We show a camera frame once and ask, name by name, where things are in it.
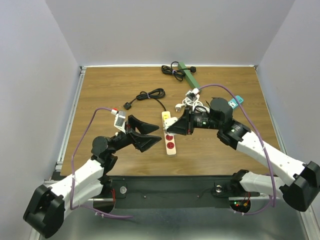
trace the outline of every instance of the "bolt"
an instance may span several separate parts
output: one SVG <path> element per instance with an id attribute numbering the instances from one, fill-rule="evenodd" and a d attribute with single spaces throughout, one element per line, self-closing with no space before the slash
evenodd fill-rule
<path id="1" fill-rule="evenodd" d="M 221 192 L 222 192 L 222 186 L 217 185 L 217 186 L 215 187 L 215 191 L 216 191 L 218 194 L 221 193 Z"/>
<path id="2" fill-rule="evenodd" d="M 120 193 L 125 194 L 127 192 L 127 188 L 125 186 L 120 187 Z"/>

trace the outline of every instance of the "wooden tabletop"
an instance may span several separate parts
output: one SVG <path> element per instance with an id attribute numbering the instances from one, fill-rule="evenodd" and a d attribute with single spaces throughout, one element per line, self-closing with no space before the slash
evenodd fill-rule
<path id="1" fill-rule="evenodd" d="M 219 83 L 228 87 L 235 95 L 241 96 L 244 99 L 244 109 L 264 141 L 279 148 L 253 67 L 197 67 L 194 77 L 201 86 Z M 182 102 L 190 89 L 186 80 L 179 82 L 173 76 L 164 75 L 160 67 L 87 68 L 61 175 L 71 174 L 71 155 L 96 108 L 121 109 L 125 102 L 133 100 L 141 91 L 150 92 L 156 88 L 165 90 L 166 96 L 161 102 L 171 112 L 171 116 L 180 117 L 182 112 L 175 112 L 175 105 Z M 208 87 L 202 90 L 200 101 L 210 102 L 212 97 L 227 100 L 232 98 L 222 88 Z M 127 116 L 133 114 L 141 121 L 162 127 L 162 111 L 163 108 L 157 101 L 147 99 L 135 101 L 127 111 Z M 233 117 L 251 128 L 240 108 L 234 110 Z M 96 114 L 74 158 L 76 169 L 91 157 L 92 141 L 95 137 L 112 137 L 117 132 L 114 119 L 109 111 L 100 110 Z M 162 128 L 151 134 L 164 137 Z M 118 161 L 109 175 L 230 175 L 240 169 L 248 169 L 258 174 L 267 172 L 267 169 L 254 159 L 220 142 L 216 130 L 195 129 L 192 135 L 176 135 L 175 144 L 175 156 L 166 154 L 164 140 L 143 153 L 132 145 L 121 149 L 115 154 Z"/>

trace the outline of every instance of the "white power strip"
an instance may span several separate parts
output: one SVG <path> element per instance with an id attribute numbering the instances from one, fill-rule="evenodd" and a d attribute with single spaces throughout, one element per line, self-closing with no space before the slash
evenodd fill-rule
<path id="1" fill-rule="evenodd" d="M 171 118 L 171 115 L 169 111 L 163 111 L 161 115 L 162 115 L 166 154 L 169 156 L 173 156 L 173 155 L 176 155 L 177 153 L 175 137 L 165 130 L 165 120 Z"/>

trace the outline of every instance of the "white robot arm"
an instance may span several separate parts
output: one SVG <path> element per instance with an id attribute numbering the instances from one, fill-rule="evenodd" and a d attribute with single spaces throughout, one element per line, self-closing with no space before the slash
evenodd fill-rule
<path id="1" fill-rule="evenodd" d="M 45 238 L 59 230 L 72 210 L 104 190 L 108 193 L 111 191 L 112 182 L 106 174 L 118 159 L 113 155 L 116 151 L 132 144 L 144 152 L 161 140 L 159 136 L 147 135 L 159 129 L 159 126 L 142 122 L 133 115 L 125 121 L 126 114 L 123 111 L 112 110 L 111 113 L 115 115 L 114 126 L 120 131 L 112 137 L 96 137 L 92 142 L 92 157 L 74 175 L 49 187 L 41 185 L 35 189 L 23 219 Z M 111 214 L 109 217 L 123 218 Z"/>
<path id="2" fill-rule="evenodd" d="M 233 109 L 223 98 L 213 98 L 209 112 L 196 112 L 187 107 L 182 116 L 164 122 L 171 134 L 191 135 L 194 128 L 218 130 L 224 144 L 242 152 L 268 167 L 265 150 L 259 137 L 247 126 L 233 119 Z M 287 156 L 263 142 L 273 169 L 275 193 L 292 208 L 304 212 L 320 191 L 320 167 L 311 161 L 306 164 Z M 239 192 L 258 192 L 274 195 L 271 177 L 240 170 L 233 175 L 232 186 Z"/>

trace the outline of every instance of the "coiled black cable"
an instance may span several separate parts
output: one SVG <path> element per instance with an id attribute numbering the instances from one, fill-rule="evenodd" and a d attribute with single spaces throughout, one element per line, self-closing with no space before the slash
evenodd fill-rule
<path id="1" fill-rule="evenodd" d="M 167 75 L 173 75 L 175 79 L 177 79 L 179 82 L 182 82 L 184 80 L 184 77 L 186 76 L 184 70 L 190 70 L 191 73 L 195 73 L 197 71 L 195 66 L 174 70 L 173 64 L 178 64 L 178 63 L 179 62 L 177 61 L 173 61 L 170 66 L 162 65 L 161 66 L 162 73 Z"/>
<path id="2" fill-rule="evenodd" d="M 167 111 L 166 107 L 162 104 L 162 102 L 159 101 L 159 99 L 162 99 L 166 96 L 166 92 L 163 88 L 157 88 L 153 91 L 146 92 L 146 91 L 141 91 L 132 101 L 126 102 L 123 107 L 126 110 L 129 110 L 132 106 L 131 104 L 135 101 L 142 101 L 145 99 L 154 99 L 156 100 L 164 109 L 164 111 Z"/>

